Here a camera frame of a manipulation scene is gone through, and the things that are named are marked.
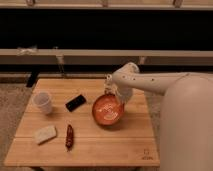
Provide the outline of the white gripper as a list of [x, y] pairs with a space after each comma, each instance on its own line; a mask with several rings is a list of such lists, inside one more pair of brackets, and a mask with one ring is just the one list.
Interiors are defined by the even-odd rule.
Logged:
[[116, 97], [119, 97], [118, 87], [112, 82], [112, 75], [106, 75], [106, 81], [104, 82], [104, 93], [105, 94], [114, 94]]

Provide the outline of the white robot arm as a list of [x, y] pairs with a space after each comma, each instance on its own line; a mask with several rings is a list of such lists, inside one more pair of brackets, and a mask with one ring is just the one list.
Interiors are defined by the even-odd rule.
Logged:
[[130, 62], [106, 76], [126, 103], [134, 88], [163, 96], [159, 171], [213, 171], [213, 74], [148, 73]]

